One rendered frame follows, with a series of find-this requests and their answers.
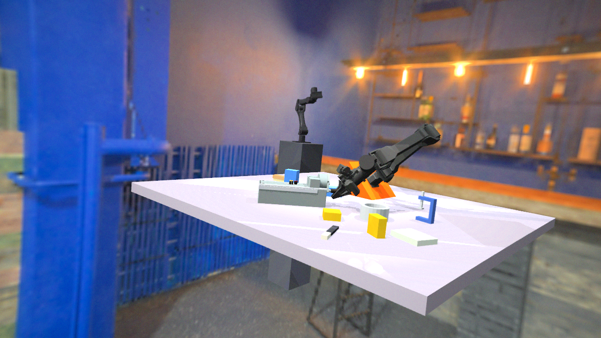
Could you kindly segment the yellow block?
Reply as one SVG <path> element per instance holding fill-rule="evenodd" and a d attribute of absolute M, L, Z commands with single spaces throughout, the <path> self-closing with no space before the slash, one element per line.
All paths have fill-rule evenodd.
<path fill-rule="evenodd" d="M 341 212 L 339 209 L 325 209 L 323 211 L 324 220 L 341 221 Z"/>
<path fill-rule="evenodd" d="M 378 214 L 369 214 L 369 225 L 367 233 L 374 236 L 376 239 L 385 239 L 385 231 L 387 220 Z"/>

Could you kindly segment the blue c-clamp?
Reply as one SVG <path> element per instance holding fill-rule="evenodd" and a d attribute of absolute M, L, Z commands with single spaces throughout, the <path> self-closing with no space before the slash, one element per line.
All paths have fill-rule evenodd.
<path fill-rule="evenodd" d="M 425 192 L 422 191 L 422 194 L 418 196 L 418 199 L 421 200 L 418 209 L 421 209 L 421 210 L 424 209 L 423 208 L 424 201 L 430 202 L 429 218 L 425 218 L 422 216 L 416 216 L 415 220 L 423 221 L 423 222 L 429 223 L 429 224 L 434 224 L 434 215 L 436 212 L 437 199 L 425 197 L 424 193 Z"/>

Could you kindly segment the blue block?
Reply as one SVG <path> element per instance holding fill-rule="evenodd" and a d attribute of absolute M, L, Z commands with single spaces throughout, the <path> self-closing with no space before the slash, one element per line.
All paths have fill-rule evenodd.
<path fill-rule="evenodd" d="M 285 169 L 284 182 L 289 182 L 289 180 L 299 182 L 299 170 Z"/>
<path fill-rule="evenodd" d="M 336 188 L 337 188 L 337 186 L 329 186 L 329 190 L 330 190 L 330 189 L 334 189 L 334 190 L 336 190 Z M 332 195 L 332 194 L 333 194 L 333 193 L 331 193 L 331 192 L 327 192 L 326 196 L 329 196 L 329 197 L 331 197 L 331 195 Z"/>

